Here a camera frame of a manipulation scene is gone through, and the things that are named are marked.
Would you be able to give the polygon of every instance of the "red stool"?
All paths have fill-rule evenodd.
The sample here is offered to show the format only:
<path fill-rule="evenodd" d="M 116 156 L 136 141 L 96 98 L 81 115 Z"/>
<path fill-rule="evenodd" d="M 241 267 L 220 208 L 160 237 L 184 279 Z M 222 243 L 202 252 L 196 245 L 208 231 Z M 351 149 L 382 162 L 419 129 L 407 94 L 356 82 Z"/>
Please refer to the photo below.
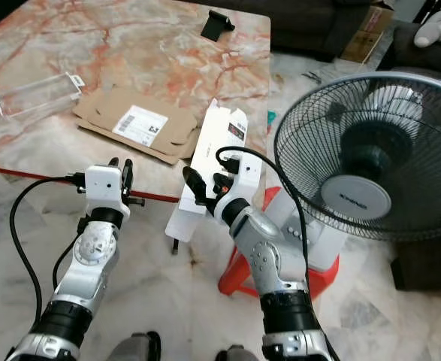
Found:
<path fill-rule="evenodd" d="M 269 188 L 265 191 L 265 199 L 263 210 L 268 206 L 270 201 L 275 197 L 280 187 Z M 334 264 L 325 272 L 318 272 L 309 269 L 310 295 L 312 299 L 322 293 L 329 285 L 334 282 L 335 276 L 339 270 L 339 257 L 335 259 Z M 244 286 L 243 283 L 250 277 L 250 266 L 243 255 L 237 252 L 234 247 L 232 255 L 228 261 L 227 269 L 223 273 L 219 281 L 219 291 L 230 296 L 235 291 L 241 291 L 251 296 L 258 297 L 258 293 L 253 288 Z"/>

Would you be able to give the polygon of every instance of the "cardboard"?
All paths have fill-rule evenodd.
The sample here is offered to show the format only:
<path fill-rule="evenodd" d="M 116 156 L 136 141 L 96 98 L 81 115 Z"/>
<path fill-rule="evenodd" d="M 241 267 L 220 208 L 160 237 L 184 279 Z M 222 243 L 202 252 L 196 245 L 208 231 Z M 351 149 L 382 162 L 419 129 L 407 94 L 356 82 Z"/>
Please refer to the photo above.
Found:
<path fill-rule="evenodd" d="M 374 1 L 361 27 L 347 44 L 340 58 L 353 62 L 366 62 L 393 16 L 394 9 L 390 0 Z"/>
<path fill-rule="evenodd" d="M 112 132 L 132 105 L 168 119 L 149 147 Z M 115 86 L 108 93 L 97 89 L 82 97 L 73 112 L 80 118 L 77 119 L 79 127 L 107 136 L 169 164 L 192 156 L 200 132 L 197 120 L 190 111 L 142 96 L 131 88 Z"/>

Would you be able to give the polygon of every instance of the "fan grille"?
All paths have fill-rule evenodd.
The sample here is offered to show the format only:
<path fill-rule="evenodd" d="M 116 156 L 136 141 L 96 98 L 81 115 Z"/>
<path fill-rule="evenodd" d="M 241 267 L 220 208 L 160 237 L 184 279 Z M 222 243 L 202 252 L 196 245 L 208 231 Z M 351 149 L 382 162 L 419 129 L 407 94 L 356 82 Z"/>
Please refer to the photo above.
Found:
<path fill-rule="evenodd" d="M 359 220 L 329 208 L 320 189 L 345 174 L 341 137 L 352 126 L 381 122 L 410 138 L 375 179 L 390 195 L 382 218 Z M 322 222 L 366 238 L 419 240 L 441 235 L 441 82 L 378 72 L 328 84 L 300 99 L 283 117 L 274 141 L 276 164 L 304 209 Z"/>

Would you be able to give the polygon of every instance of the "cardboard box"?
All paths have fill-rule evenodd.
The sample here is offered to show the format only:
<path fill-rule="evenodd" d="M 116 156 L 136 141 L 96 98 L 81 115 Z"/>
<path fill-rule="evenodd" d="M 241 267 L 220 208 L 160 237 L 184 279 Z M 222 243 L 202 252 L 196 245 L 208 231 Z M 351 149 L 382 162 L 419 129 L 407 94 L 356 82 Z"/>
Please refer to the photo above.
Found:
<path fill-rule="evenodd" d="M 97 89 L 80 99 L 73 112 L 77 125 L 147 153 L 169 164 L 190 158 L 197 144 L 197 120 L 131 88 Z"/>
<path fill-rule="evenodd" d="M 389 0 L 378 0 L 372 3 L 361 27 L 343 51 L 341 59 L 353 62 L 366 62 L 369 59 L 384 30 L 392 21 L 394 16 L 392 5 Z"/>

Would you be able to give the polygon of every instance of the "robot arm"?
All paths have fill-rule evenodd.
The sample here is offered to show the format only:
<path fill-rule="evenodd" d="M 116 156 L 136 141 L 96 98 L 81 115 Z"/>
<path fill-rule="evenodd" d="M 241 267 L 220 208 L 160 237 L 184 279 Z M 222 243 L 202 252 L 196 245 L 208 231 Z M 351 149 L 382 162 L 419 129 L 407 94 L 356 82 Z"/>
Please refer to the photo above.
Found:
<path fill-rule="evenodd" d="M 131 160 L 123 173 L 118 159 L 94 165 L 85 173 L 86 226 L 75 242 L 73 258 L 38 323 L 13 348 L 7 361 L 75 361 L 83 336 L 107 288 L 107 278 L 118 260 L 116 242 L 128 220 L 132 182 Z"/>
<path fill-rule="evenodd" d="M 301 248 L 287 242 L 280 229 L 243 198 L 242 184 L 256 169 L 252 166 L 255 160 L 243 154 L 240 159 L 230 158 L 228 163 L 232 164 L 228 170 L 234 173 L 234 180 L 228 190 L 217 193 L 216 199 L 205 199 L 203 191 L 195 193 L 202 189 L 198 173 L 190 168 L 183 174 L 198 203 L 207 205 L 217 220 L 228 224 L 237 249 L 250 264 L 264 312 L 265 357 L 332 361 L 310 303 Z"/>

